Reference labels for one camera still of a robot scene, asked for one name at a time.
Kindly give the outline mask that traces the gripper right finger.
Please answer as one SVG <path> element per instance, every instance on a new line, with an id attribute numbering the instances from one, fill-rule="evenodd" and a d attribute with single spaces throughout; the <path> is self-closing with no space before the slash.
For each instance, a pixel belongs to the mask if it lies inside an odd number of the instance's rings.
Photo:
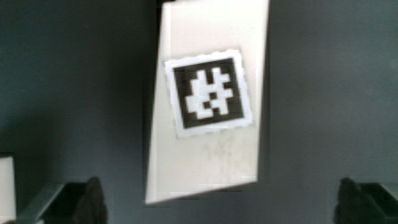
<path id="1" fill-rule="evenodd" d="M 398 224 L 398 199 L 379 183 L 342 179 L 335 224 Z"/>

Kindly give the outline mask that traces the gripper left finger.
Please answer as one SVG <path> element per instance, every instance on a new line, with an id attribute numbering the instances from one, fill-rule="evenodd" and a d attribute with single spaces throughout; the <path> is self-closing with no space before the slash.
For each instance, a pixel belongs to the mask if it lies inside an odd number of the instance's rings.
<path id="1" fill-rule="evenodd" d="M 100 178 L 50 183 L 18 215 L 17 224 L 109 224 Z"/>

